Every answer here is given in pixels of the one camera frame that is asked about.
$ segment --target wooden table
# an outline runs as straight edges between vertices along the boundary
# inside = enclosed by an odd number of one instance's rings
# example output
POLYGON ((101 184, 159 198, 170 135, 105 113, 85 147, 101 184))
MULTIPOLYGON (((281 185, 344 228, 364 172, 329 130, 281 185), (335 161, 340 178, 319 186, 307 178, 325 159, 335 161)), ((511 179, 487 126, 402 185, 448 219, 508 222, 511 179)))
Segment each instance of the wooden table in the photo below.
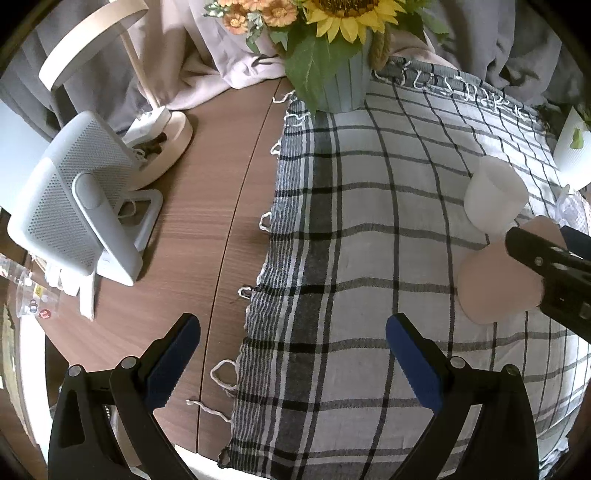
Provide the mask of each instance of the wooden table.
POLYGON ((188 398, 230 415, 232 399, 209 377, 223 358, 235 359, 245 335, 246 300, 236 291, 255 284, 268 237, 259 217, 271 207, 276 158, 287 104, 273 104, 291 86, 269 80, 229 90, 187 112, 195 135, 189 148, 151 187, 164 206, 133 287, 102 279, 94 322, 62 295, 58 318, 42 320, 70 364, 87 371, 140 356, 183 312, 199 317, 202 338, 167 406, 155 412, 172 443, 211 459, 228 444, 230 427, 187 406, 188 398))

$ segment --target gray vase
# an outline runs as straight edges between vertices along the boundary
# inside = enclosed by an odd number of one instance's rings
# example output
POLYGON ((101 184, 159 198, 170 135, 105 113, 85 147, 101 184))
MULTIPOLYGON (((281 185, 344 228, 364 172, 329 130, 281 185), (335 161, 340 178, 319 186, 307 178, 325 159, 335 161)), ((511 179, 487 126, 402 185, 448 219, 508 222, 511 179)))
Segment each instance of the gray vase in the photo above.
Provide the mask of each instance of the gray vase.
POLYGON ((324 83, 324 96, 319 99, 318 110, 345 113, 363 106, 371 77, 371 41, 372 37, 368 35, 363 49, 341 66, 334 77, 324 83))

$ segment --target checkered tablecloth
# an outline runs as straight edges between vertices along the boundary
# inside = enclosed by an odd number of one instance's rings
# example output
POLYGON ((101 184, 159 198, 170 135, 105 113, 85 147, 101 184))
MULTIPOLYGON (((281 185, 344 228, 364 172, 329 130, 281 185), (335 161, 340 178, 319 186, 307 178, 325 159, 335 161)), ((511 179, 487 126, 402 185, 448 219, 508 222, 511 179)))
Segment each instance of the checkered tablecloth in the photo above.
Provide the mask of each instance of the checkered tablecloth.
MULTIPOLYGON (((319 112, 300 126, 287 118, 269 252, 239 358, 233 468, 389 478, 431 418, 388 350, 393 312, 474 368, 516 365, 538 434, 582 400, 586 342, 538 310, 476 325, 457 300, 462 260, 490 241, 462 206, 479 157, 506 160, 524 179, 531 197, 517 223, 552 214, 560 180, 535 113, 444 67, 398 59, 379 75, 363 109, 319 112)), ((290 112, 305 106, 294 101, 290 112)))

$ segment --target white plant pot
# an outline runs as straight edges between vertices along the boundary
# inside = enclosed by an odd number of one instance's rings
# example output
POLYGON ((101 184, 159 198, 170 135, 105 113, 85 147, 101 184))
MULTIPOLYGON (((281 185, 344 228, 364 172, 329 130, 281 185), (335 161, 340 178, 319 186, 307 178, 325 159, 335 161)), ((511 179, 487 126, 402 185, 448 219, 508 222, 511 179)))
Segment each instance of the white plant pot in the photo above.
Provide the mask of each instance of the white plant pot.
POLYGON ((569 183, 574 190, 580 190, 591 183, 591 132, 587 130, 583 119, 574 108, 558 138, 554 149, 554 162, 560 170, 564 183, 569 183), (576 128, 583 133, 584 146, 580 150, 570 148, 576 128))

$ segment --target sunflower center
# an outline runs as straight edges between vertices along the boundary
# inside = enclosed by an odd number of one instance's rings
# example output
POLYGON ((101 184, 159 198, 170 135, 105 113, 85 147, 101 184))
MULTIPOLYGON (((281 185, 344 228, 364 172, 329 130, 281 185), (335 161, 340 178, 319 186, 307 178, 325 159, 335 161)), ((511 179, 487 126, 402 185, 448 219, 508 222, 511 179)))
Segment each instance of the sunflower center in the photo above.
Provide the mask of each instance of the sunflower center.
POLYGON ((271 11, 271 13, 275 18, 283 18, 285 15, 287 15, 287 10, 283 7, 276 7, 271 11))
POLYGON ((379 0, 314 0, 318 8, 337 17, 357 17, 373 10, 379 0))

